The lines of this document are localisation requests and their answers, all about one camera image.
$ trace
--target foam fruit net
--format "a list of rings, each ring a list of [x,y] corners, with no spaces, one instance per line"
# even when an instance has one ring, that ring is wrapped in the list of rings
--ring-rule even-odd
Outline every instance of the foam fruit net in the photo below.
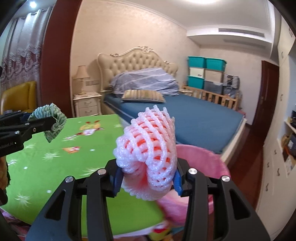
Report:
[[[122,188],[152,201],[170,191],[177,169],[175,120],[165,107],[160,111],[156,105],[138,116],[117,138],[113,154],[124,173]]]

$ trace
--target dark red wood column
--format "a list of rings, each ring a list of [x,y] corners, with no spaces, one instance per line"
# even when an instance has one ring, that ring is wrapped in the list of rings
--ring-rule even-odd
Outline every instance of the dark red wood column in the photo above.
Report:
[[[73,117],[70,99],[70,52],[82,0],[57,0],[48,22],[42,49],[40,88],[42,105],[56,104]]]

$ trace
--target recessed spotlight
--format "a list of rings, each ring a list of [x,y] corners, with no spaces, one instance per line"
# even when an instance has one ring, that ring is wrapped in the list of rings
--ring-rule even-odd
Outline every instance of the recessed spotlight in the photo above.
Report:
[[[31,8],[36,8],[37,7],[37,4],[35,2],[30,2],[30,7]]]
[[[186,0],[188,2],[197,3],[197,4],[211,4],[218,2],[219,0]]]

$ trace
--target blue bed sheet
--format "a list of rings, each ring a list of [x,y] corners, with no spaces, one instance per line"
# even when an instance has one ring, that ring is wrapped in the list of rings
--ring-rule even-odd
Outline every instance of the blue bed sheet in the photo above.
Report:
[[[170,116],[175,117],[177,144],[202,147],[215,153],[223,148],[235,135],[242,114],[205,100],[180,94],[165,97],[166,103],[157,103],[160,110],[166,107]],[[122,102],[114,94],[105,96],[104,102],[128,123],[137,118],[146,107],[155,103]]]

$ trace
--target tufted headboard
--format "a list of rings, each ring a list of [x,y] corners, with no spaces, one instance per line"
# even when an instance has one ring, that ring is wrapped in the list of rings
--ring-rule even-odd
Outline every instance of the tufted headboard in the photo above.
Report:
[[[123,72],[162,67],[168,74],[175,76],[178,70],[177,64],[163,61],[147,46],[132,48],[123,54],[100,53],[97,63],[100,69],[101,92],[105,92],[114,76]]]

